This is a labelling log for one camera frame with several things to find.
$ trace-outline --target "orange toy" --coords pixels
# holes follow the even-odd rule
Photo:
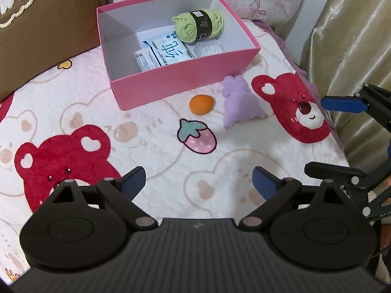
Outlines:
[[[195,115],[204,115],[212,111],[213,97],[209,95],[195,95],[189,103],[190,111]]]

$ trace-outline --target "pink strawberry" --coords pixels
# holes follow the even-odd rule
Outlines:
[[[198,154],[209,154],[216,149],[216,137],[204,122],[180,119],[179,125],[178,140],[189,150]]]

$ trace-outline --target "curtain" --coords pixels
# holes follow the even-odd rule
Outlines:
[[[319,95],[353,95],[364,83],[391,91],[391,0],[328,0],[302,61]],[[390,133],[367,114],[331,112],[351,166],[387,158]]]

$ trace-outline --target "white wall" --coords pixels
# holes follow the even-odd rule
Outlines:
[[[304,44],[318,20],[327,0],[302,0],[295,17],[286,25],[276,28],[276,33],[284,39],[289,52],[300,63]]]

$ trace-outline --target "black yarn label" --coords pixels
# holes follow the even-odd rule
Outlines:
[[[212,20],[209,15],[203,10],[189,12],[195,20],[197,27],[197,37],[195,42],[207,39],[212,34]]]

